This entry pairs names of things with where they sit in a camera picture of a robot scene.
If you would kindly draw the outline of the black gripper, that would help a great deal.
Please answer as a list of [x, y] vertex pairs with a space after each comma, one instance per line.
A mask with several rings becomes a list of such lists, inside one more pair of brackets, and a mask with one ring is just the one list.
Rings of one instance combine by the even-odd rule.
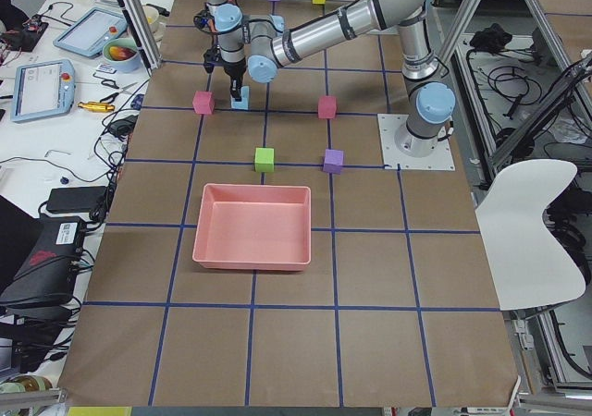
[[230, 95], [232, 99], [240, 102], [242, 100], [243, 76], [246, 72], [246, 59], [242, 58], [238, 62], [223, 61], [225, 73], [230, 77]]

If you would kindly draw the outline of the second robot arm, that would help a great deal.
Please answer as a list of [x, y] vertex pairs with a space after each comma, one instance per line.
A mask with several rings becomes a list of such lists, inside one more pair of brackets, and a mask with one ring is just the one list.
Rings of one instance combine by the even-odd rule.
[[242, 101], [242, 84], [246, 72], [242, 26], [244, 15], [237, 0], [206, 0], [203, 28], [212, 37], [213, 45], [204, 54], [207, 72], [220, 65], [230, 79], [229, 92], [233, 102]]

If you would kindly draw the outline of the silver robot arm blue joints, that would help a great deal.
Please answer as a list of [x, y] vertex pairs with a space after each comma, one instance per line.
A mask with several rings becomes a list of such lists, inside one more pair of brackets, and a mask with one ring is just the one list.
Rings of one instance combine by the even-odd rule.
[[369, 31], [395, 29], [411, 104], [407, 129], [427, 140], [436, 137], [450, 120], [456, 98], [437, 76], [445, 61], [429, 43], [426, 0], [354, 0], [295, 28], [285, 27], [279, 16], [243, 15], [244, 76], [259, 83], [271, 82], [282, 67]]

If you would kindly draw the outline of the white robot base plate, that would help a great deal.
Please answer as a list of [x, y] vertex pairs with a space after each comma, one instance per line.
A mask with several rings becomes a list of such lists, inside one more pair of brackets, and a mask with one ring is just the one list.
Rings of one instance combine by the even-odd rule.
[[407, 129], [407, 115], [378, 114], [383, 167], [389, 170], [454, 171], [448, 131], [440, 128], [431, 139], [419, 139]]

